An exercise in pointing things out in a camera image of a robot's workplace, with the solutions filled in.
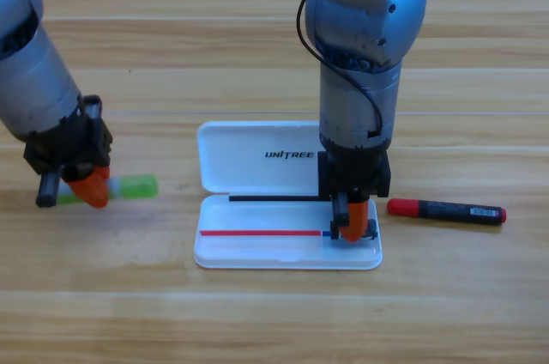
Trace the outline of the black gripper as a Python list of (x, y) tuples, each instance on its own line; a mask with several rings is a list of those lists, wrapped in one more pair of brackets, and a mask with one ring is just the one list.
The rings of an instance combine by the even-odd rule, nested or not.
[(40, 176), (36, 205), (55, 206), (64, 182), (84, 203), (104, 208), (109, 201), (111, 150), (112, 134), (97, 95), (79, 97), (76, 109), (52, 129), (29, 133), (23, 156)]
[(389, 138), (371, 148), (347, 148), (320, 138), (324, 151), (317, 156), (318, 196), (332, 204), (332, 229), (357, 242), (368, 228), (368, 200), (389, 195), (391, 171)]

